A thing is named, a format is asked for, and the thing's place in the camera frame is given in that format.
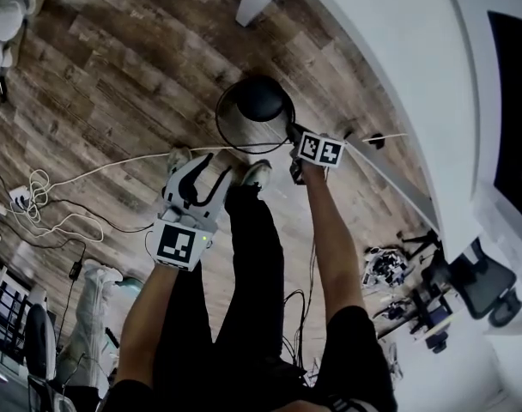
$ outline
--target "black sleeve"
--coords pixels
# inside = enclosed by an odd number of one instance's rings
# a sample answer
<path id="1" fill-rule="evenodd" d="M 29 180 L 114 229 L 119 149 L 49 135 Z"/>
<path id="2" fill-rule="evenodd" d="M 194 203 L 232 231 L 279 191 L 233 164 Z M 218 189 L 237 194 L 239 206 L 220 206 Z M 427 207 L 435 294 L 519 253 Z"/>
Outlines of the black sleeve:
<path id="1" fill-rule="evenodd" d="M 379 412 L 397 410 L 389 366 L 363 308 L 343 308 L 328 323 L 315 390 L 319 395 L 361 400 Z"/>
<path id="2" fill-rule="evenodd" d="M 122 380 L 115 384 L 103 403 L 100 412 L 155 409 L 152 389 L 135 380 Z"/>

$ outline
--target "black chair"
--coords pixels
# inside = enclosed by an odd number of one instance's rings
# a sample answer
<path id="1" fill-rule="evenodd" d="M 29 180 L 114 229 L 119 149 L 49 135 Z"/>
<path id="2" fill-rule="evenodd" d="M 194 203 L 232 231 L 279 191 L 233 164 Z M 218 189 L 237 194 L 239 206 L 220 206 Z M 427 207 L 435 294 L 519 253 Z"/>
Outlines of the black chair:
<path id="1" fill-rule="evenodd" d="M 476 239 L 471 248 L 477 261 L 472 263 L 465 255 L 448 264 L 442 250 L 438 250 L 423 280 L 430 288 L 434 280 L 448 282 L 459 293 L 475 319 L 489 314 L 494 327 L 507 325 L 519 313 L 522 302 L 513 288 L 517 281 L 515 273 L 488 255 Z"/>

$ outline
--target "curved white desk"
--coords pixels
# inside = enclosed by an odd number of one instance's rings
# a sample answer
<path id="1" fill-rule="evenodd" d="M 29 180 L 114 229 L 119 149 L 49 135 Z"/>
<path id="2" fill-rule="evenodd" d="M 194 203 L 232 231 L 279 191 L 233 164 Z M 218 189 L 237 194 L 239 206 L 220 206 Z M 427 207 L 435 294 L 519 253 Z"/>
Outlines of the curved white desk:
<path id="1" fill-rule="evenodd" d="M 247 25 L 271 0 L 242 0 Z M 433 227 L 453 260 L 479 235 L 471 206 L 477 112 L 469 53 L 452 0 L 320 0 L 370 63 L 410 135 L 431 201 L 377 157 L 349 139 Z"/>

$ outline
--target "black t-shirt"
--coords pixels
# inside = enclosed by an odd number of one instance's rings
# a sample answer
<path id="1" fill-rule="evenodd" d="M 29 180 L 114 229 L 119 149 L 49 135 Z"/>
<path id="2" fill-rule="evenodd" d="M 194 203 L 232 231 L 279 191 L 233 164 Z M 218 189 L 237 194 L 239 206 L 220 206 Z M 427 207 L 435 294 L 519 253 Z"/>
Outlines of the black t-shirt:
<path id="1" fill-rule="evenodd" d="M 324 356 L 314 388 L 301 385 L 298 379 L 284 383 L 264 378 L 260 382 L 255 374 L 250 377 L 250 374 L 233 373 L 225 378 L 219 369 L 215 369 L 212 378 L 217 394 L 198 392 L 190 398 L 187 410 L 203 409 L 200 404 L 205 401 L 220 410 L 270 411 L 295 400 L 321 404 L 340 412 L 397 410 L 389 367 L 377 342 L 375 328 L 366 311 L 358 306 L 340 310 L 328 323 Z M 148 386 L 124 380 L 109 391 L 102 411 L 166 409 L 164 404 L 157 404 Z"/>

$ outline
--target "forearm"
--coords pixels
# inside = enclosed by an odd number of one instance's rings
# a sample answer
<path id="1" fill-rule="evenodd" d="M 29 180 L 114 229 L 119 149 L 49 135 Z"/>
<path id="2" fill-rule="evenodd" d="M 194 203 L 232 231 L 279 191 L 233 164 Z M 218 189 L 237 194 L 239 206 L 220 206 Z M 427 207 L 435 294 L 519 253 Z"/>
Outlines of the forearm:
<path id="1" fill-rule="evenodd" d="M 324 170 L 303 167 L 313 215 L 314 243 L 324 290 L 326 319 L 350 305 L 364 307 L 355 243 L 331 197 Z"/>
<path id="2" fill-rule="evenodd" d="M 152 368 L 177 269 L 156 265 L 122 329 L 117 382 L 138 379 L 152 385 Z"/>

